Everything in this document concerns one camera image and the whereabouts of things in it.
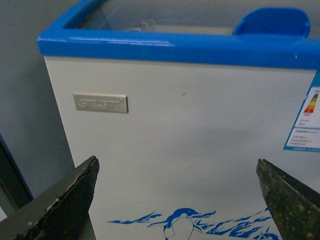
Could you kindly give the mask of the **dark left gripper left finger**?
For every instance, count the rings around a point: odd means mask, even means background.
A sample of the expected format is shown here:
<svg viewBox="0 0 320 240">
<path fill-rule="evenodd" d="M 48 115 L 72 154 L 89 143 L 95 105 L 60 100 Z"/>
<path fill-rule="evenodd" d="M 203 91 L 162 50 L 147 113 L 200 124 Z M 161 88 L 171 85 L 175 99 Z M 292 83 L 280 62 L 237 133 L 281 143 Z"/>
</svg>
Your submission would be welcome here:
<svg viewBox="0 0 320 240">
<path fill-rule="evenodd" d="M 95 192 L 99 160 L 91 156 L 0 222 L 2 240 L 76 240 Z"/>
</svg>

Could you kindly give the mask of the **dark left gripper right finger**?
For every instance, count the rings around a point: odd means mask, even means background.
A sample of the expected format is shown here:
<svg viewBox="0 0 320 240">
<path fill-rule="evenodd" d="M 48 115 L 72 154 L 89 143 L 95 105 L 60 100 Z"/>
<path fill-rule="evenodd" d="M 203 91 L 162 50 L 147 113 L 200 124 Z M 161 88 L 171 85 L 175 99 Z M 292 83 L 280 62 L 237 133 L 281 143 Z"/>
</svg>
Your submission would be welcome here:
<svg viewBox="0 0 320 240">
<path fill-rule="evenodd" d="M 282 239 L 318 240 L 320 194 L 266 159 L 258 160 L 256 174 Z"/>
</svg>

